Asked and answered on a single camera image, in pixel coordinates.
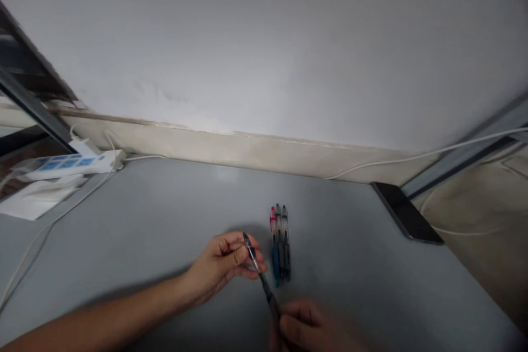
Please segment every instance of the white wall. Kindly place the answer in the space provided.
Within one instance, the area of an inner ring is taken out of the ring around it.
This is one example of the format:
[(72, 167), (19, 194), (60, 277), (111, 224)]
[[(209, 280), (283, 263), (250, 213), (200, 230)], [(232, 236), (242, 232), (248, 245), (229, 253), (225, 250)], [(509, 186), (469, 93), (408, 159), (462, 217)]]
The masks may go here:
[(425, 150), (528, 83), (526, 0), (2, 0), (93, 112)]

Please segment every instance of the forearm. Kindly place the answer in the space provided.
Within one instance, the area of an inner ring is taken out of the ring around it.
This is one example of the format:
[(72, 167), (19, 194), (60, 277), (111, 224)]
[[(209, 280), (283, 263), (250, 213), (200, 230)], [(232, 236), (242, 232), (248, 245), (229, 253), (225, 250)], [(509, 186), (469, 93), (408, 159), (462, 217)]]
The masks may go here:
[(185, 275), (131, 296), (83, 308), (22, 335), (1, 352), (120, 350), (194, 300)]

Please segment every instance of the finger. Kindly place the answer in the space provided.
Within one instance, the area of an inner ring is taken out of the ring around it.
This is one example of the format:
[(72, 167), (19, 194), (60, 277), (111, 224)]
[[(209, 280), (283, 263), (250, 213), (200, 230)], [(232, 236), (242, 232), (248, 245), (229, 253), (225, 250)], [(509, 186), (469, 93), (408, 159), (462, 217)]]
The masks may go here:
[(322, 326), (324, 315), (321, 309), (310, 300), (291, 301), (280, 307), (281, 313), (293, 316), (311, 326)]
[[(248, 233), (246, 233), (246, 235), (249, 237), (249, 240), (251, 241), (251, 245), (257, 249), (259, 247), (259, 243), (255, 239), (255, 237)], [(234, 231), (234, 232), (230, 232), (226, 234), (217, 235), (213, 239), (217, 239), (219, 241), (225, 241), (227, 245), (231, 245), (234, 243), (244, 244), (244, 236), (242, 235), (242, 231)]]
[(234, 274), (235, 276), (245, 279), (251, 279), (252, 281), (259, 278), (259, 274), (257, 272), (242, 266), (235, 268)]
[[(251, 246), (253, 246), (255, 249), (260, 249), (260, 243), (253, 238), (252, 235), (246, 234), (249, 237), (249, 240), (251, 241)], [(229, 247), (233, 250), (238, 249), (240, 246), (245, 246), (244, 241), (235, 241), (229, 244)]]
[[(255, 267), (253, 266), (253, 261), (250, 258), (246, 258), (246, 261), (244, 261), (244, 265), (248, 267), (250, 270), (253, 270)], [(268, 266), (265, 262), (258, 263), (258, 267), (262, 272), (268, 271)]]
[(301, 348), (319, 350), (319, 346), (322, 343), (320, 331), (319, 328), (310, 327), (291, 316), (282, 315), (280, 317), (280, 332), (282, 335)]
[(255, 250), (255, 257), (257, 258), (257, 261), (259, 263), (263, 263), (265, 261), (264, 259), (264, 255), (262, 254), (262, 252), (260, 250)]
[(236, 249), (233, 253), (220, 257), (218, 259), (218, 267), (221, 274), (226, 274), (228, 271), (235, 269), (249, 257), (249, 252), (245, 246)]

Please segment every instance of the baseboard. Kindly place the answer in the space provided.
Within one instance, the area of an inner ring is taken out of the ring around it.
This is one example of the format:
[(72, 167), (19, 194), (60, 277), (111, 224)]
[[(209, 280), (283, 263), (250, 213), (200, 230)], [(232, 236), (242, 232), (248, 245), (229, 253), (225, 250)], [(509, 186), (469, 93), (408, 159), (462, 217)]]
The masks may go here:
[[(110, 146), (103, 130), (114, 139), (117, 147), (128, 153), (159, 154), (181, 160), (319, 178), (333, 176), (358, 164), (397, 160), (411, 155), (403, 151), (275, 136), (213, 134), (140, 120), (125, 122), (115, 118), (103, 119), (104, 116), (95, 114), (62, 114), (61, 117), (68, 125), (76, 124), (75, 131), (80, 136), (93, 139), (105, 149)], [(435, 159), (430, 157), (408, 163), (363, 168), (339, 179), (401, 185)]]

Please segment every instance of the hand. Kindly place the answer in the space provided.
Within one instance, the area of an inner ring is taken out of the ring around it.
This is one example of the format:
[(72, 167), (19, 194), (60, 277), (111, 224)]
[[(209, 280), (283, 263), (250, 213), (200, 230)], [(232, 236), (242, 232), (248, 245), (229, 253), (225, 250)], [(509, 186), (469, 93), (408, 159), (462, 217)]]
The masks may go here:
[[(259, 243), (249, 235), (251, 245), (255, 248), (258, 265), (262, 272), (268, 270)], [(248, 249), (244, 246), (242, 232), (217, 235), (207, 244), (202, 254), (183, 275), (192, 290), (194, 305), (205, 303), (217, 294), (235, 276), (246, 279), (258, 279), (257, 272), (249, 258)]]
[[(365, 345), (354, 336), (352, 328), (333, 316), (327, 315), (312, 301), (292, 301), (281, 307), (280, 332), (291, 348), (300, 347), (309, 352), (367, 352)], [(270, 350), (290, 351), (279, 343), (272, 326)]]

